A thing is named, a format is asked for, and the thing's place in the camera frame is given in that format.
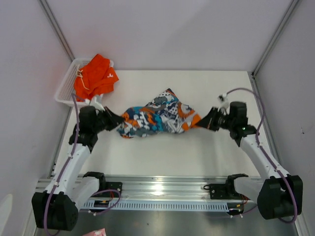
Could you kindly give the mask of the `patterned blue orange shorts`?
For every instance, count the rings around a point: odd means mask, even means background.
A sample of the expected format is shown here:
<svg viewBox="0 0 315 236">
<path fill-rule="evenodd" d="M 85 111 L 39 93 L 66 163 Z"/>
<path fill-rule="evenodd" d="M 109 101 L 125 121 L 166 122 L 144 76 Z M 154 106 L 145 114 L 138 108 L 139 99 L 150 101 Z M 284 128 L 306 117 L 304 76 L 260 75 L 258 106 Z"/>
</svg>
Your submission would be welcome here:
<svg viewBox="0 0 315 236">
<path fill-rule="evenodd" d="M 181 134 L 197 127 L 201 116 L 189 105 L 182 103 L 168 88 L 145 106 L 127 109 L 124 121 L 117 128 L 123 138 L 145 138 L 159 133 Z"/>
</svg>

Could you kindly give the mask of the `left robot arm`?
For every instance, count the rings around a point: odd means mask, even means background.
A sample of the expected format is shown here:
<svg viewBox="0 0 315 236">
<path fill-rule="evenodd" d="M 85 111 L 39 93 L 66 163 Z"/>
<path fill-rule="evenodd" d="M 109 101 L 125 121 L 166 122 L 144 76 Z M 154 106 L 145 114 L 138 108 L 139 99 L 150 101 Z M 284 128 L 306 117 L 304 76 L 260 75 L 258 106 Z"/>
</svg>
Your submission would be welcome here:
<svg viewBox="0 0 315 236">
<path fill-rule="evenodd" d="M 46 231 L 73 230 L 79 211 L 90 197 L 109 193 L 112 198 L 121 198 L 120 190 L 109 189 L 104 173 L 87 172 L 78 185 L 75 183 L 98 141 L 98 134 L 115 129 L 124 118 L 107 107 L 85 106 L 76 109 L 75 113 L 76 124 L 69 138 L 69 151 L 63 166 L 45 190 L 35 192 L 31 199 L 36 226 Z"/>
</svg>

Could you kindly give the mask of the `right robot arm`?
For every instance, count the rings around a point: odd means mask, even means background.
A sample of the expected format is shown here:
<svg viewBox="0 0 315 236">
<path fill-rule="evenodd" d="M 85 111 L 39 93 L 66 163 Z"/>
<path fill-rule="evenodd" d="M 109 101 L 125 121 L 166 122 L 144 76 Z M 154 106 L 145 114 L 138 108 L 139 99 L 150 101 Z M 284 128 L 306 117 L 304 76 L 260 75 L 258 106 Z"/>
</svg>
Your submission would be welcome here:
<svg viewBox="0 0 315 236">
<path fill-rule="evenodd" d="M 293 223 L 302 211 L 303 182 L 298 175 L 292 176 L 267 152 L 259 141 L 259 131 L 248 123 L 247 106 L 244 102 L 230 103 L 229 113 L 213 107 L 197 126 L 218 131 L 229 131 L 231 139 L 250 158 L 260 179 L 247 174 L 229 175 L 220 187 L 230 198 L 247 197 L 255 202 L 261 216 Z"/>
</svg>

